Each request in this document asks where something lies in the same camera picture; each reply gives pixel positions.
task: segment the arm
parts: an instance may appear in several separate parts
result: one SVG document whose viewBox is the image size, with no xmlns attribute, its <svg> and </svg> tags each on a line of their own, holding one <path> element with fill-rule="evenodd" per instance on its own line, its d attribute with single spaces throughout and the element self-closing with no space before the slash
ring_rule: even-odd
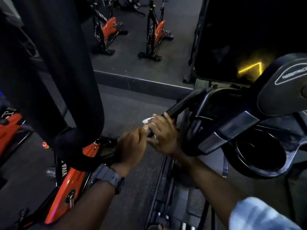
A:
<svg viewBox="0 0 307 230">
<path fill-rule="evenodd" d="M 121 162 L 111 166 L 126 177 L 144 155 L 148 127 L 124 134 L 117 144 Z M 108 182 L 96 182 L 82 198 L 54 226 L 61 230 L 99 229 L 115 195 L 115 188 Z"/>
<path fill-rule="evenodd" d="M 185 155 L 178 146 L 178 132 L 167 113 L 163 118 L 154 115 L 148 124 L 158 141 L 148 138 L 147 142 L 160 153 L 171 156 L 190 174 L 205 198 L 214 208 L 224 226 L 228 228 L 229 217 L 243 196 L 235 186 L 206 166 L 201 160 Z"/>
</svg>

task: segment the watch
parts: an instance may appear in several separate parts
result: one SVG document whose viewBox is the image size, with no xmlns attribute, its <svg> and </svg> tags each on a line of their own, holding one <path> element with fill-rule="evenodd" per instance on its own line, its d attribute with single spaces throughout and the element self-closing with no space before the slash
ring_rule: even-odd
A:
<svg viewBox="0 0 307 230">
<path fill-rule="evenodd" d="M 123 185 L 125 184 L 125 178 L 116 173 L 113 169 L 109 168 L 105 164 L 101 164 L 91 176 L 91 186 L 98 180 L 102 182 L 108 182 L 115 187 L 115 193 L 119 194 Z"/>
</svg>

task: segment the sleeve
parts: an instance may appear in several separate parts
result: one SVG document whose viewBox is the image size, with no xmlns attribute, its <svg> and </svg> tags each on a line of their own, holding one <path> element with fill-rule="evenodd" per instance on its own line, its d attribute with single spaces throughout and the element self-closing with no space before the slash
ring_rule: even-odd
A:
<svg viewBox="0 0 307 230">
<path fill-rule="evenodd" d="M 262 200 L 248 197 L 237 203 L 229 218 L 229 230 L 301 230 Z"/>
</svg>

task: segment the orange exercise bike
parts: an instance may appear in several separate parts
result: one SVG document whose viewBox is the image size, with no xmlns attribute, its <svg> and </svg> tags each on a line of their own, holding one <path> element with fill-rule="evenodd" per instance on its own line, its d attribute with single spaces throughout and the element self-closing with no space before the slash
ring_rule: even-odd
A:
<svg viewBox="0 0 307 230">
<path fill-rule="evenodd" d="M 164 3 L 167 0 L 162 1 L 161 16 L 157 18 L 154 11 L 155 5 L 154 0 L 149 0 L 149 14 L 147 19 L 147 41 L 146 41 L 146 52 L 140 52 L 138 56 L 140 58 L 152 59 L 154 61 L 162 60 L 162 56 L 155 55 L 154 51 L 159 46 L 163 39 L 173 40 L 174 36 L 171 35 L 170 31 L 164 29 L 165 20 L 164 18 Z"/>
<path fill-rule="evenodd" d="M 88 1 L 92 8 L 95 37 L 99 43 L 94 48 L 93 53 L 113 55 L 115 50 L 110 50 L 108 47 L 118 35 L 127 35 L 128 31 L 119 29 L 122 23 L 118 23 L 113 16 L 113 0 L 102 0 L 102 7 L 99 9 L 96 0 Z"/>
</svg>

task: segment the person's right hand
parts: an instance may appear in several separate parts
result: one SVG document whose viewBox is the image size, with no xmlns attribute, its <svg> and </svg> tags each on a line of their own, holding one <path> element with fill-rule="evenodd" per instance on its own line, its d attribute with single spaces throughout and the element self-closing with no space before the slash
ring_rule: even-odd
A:
<svg viewBox="0 0 307 230">
<path fill-rule="evenodd" d="M 173 120 L 165 112 L 165 118 L 153 114 L 153 118 L 148 121 L 148 126 L 155 134 L 156 139 L 147 138 L 147 142 L 154 149 L 165 156 L 175 156 L 179 152 L 178 131 Z"/>
</svg>

